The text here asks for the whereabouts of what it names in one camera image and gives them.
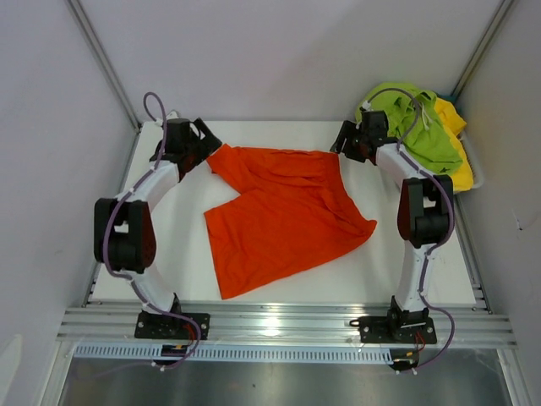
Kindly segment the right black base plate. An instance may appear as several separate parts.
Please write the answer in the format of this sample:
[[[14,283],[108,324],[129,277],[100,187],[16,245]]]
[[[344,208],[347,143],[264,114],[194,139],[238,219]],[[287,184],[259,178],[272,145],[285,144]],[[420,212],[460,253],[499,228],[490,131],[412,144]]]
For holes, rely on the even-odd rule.
[[[430,317],[402,322],[390,316],[366,315],[348,322],[358,330],[362,343],[436,344],[437,335]]]

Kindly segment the white plastic basket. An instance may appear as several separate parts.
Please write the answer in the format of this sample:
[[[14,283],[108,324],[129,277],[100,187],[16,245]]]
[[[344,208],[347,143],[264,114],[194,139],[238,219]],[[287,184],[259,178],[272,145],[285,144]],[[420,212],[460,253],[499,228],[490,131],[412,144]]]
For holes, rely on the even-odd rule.
[[[484,185],[484,170],[481,165],[481,161],[478,158],[478,154],[474,148],[472,141],[470,141],[467,133],[462,131],[458,137],[459,141],[462,144],[462,148],[465,152],[466,158],[465,161],[469,165],[472,176],[473,176],[473,186],[472,189],[479,189]]]

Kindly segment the teal cloth in basket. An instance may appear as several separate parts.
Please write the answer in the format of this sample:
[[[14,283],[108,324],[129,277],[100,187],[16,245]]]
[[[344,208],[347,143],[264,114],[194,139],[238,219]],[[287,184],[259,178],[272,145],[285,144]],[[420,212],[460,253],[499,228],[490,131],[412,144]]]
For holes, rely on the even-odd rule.
[[[458,96],[454,94],[438,93],[437,96],[442,100],[452,103],[453,105],[456,105],[458,102]]]

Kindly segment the yellow shorts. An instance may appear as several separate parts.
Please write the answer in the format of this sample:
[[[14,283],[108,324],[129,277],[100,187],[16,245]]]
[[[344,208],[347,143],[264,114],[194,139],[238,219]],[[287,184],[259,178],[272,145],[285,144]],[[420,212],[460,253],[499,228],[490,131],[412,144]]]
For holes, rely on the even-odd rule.
[[[469,191],[473,188],[473,171],[467,160],[467,153],[462,145],[460,136],[466,128],[466,121],[457,113],[455,107],[450,101],[440,97],[436,98],[434,110],[438,114],[443,128],[447,133],[451,145],[457,151],[462,163],[458,169],[451,175],[453,189],[455,193]]]

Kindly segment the green shorts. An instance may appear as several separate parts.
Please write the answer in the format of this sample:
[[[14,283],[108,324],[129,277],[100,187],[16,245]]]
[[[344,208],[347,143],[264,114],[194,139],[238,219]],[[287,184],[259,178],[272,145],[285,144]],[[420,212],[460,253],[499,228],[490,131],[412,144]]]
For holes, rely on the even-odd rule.
[[[388,136],[401,140],[411,156],[433,173],[452,175],[462,163],[434,110],[437,95],[411,83],[383,82],[365,100],[384,111]],[[355,120],[358,115],[355,109]]]

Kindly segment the aluminium corner post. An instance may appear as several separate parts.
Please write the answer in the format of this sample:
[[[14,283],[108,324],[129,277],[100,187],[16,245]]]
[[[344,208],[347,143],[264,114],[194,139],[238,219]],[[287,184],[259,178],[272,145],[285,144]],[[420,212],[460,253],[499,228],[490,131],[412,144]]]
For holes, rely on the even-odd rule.
[[[134,106],[128,98],[117,71],[113,67],[111,59],[107,55],[107,51],[98,36],[97,30],[85,10],[84,4],[80,0],[66,0],[65,4],[73,17],[75,24],[79,28],[79,31],[105,81],[109,85],[112,94],[122,108],[124,115],[134,129],[139,129],[141,123],[137,118]]]
[[[514,8],[519,2],[517,0],[501,0],[490,18],[483,34],[479,38],[477,45],[473,49],[473,53],[467,60],[467,63],[462,70],[452,92],[451,98],[458,101],[467,86],[473,80],[482,62],[488,55],[490,48],[494,45],[498,34],[505,26],[506,21],[510,18]]]

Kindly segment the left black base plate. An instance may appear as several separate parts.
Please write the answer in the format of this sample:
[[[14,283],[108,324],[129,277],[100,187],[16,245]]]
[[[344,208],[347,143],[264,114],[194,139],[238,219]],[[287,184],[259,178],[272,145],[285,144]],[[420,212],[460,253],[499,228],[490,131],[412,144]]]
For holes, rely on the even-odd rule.
[[[134,337],[155,340],[196,340],[199,336],[200,340],[206,340],[210,330],[210,314],[183,313],[183,315],[199,326],[200,335],[196,332],[193,323],[167,315],[141,311],[135,325]]]

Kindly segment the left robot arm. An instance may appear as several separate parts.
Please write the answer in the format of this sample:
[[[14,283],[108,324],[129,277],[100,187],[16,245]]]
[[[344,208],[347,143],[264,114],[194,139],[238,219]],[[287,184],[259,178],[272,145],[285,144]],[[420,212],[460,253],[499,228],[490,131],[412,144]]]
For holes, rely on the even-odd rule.
[[[153,326],[166,338],[183,330],[177,295],[156,266],[157,242],[151,213],[185,176],[206,161],[222,142],[202,118],[169,118],[147,168],[133,185],[94,205],[94,257],[109,275],[127,283],[156,314]]]

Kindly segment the right aluminium corner post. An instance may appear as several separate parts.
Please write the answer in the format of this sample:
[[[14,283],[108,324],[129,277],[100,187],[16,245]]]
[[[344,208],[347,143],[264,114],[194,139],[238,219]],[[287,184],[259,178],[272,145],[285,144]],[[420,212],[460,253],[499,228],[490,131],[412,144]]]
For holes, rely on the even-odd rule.
[[[473,80],[482,62],[488,55],[490,48],[494,45],[498,34],[505,26],[506,21],[510,18],[514,8],[519,2],[517,0],[501,0],[490,18],[483,34],[479,38],[477,45],[473,49],[473,53],[467,60],[467,63],[462,70],[452,92],[451,98],[458,101],[467,86]]]

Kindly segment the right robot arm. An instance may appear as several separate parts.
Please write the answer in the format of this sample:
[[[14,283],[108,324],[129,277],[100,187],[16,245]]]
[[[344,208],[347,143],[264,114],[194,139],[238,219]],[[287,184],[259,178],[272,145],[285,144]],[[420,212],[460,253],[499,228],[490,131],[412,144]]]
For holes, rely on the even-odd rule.
[[[363,112],[362,121],[345,121],[331,151],[357,162],[369,161],[400,189],[397,229],[405,244],[398,290],[391,299],[387,334],[405,341],[428,322],[428,281],[434,259],[455,226],[453,184],[448,175],[422,167],[406,147],[388,133],[384,112]]]

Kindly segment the orange shorts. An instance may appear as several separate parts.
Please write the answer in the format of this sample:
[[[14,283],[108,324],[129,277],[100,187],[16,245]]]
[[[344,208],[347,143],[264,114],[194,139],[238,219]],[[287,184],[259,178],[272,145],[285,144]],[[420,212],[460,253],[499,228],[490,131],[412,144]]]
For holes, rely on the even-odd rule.
[[[377,227],[348,195],[334,153],[223,145],[207,163],[238,192],[205,213],[222,299],[342,257]]]

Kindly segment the aluminium front rail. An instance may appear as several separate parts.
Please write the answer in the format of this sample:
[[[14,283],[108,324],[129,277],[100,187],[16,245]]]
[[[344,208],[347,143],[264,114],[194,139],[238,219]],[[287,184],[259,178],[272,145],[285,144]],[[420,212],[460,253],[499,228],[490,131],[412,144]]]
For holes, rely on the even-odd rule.
[[[184,302],[181,307],[187,313],[209,314],[206,342],[223,345],[345,347],[359,340],[350,321],[385,313],[381,306],[360,304]],[[139,312],[134,301],[91,302],[84,307],[68,308],[57,340],[132,342]],[[450,313],[454,326],[445,315],[431,313],[439,345],[452,337],[453,348],[516,348],[508,316],[466,308],[455,308]]]

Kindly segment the left aluminium corner post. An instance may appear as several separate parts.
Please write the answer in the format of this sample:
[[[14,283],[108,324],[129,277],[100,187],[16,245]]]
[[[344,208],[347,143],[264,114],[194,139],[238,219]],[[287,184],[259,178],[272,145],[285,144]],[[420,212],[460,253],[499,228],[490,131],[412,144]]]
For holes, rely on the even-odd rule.
[[[111,59],[107,55],[107,51],[98,36],[97,30],[85,10],[84,4],[80,0],[66,0],[65,4],[73,17],[75,24],[79,28],[79,31],[105,81],[109,85],[112,94],[122,108],[124,115],[134,129],[139,129],[141,123],[137,118],[134,106],[128,98],[117,71],[113,67]]]

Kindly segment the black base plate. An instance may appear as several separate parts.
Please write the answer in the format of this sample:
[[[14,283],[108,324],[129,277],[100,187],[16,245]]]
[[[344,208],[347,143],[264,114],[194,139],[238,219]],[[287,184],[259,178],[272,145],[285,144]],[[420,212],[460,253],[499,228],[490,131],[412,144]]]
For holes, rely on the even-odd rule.
[[[135,325],[134,337],[155,340],[196,340],[199,336],[200,340],[206,340],[210,330],[210,314],[183,313],[183,315],[199,326],[200,335],[196,332],[193,323],[167,315],[141,311]]]
[[[362,343],[436,344],[437,335],[430,317],[402,322],[390,316],[366,315],[348,322],[358,330]]]

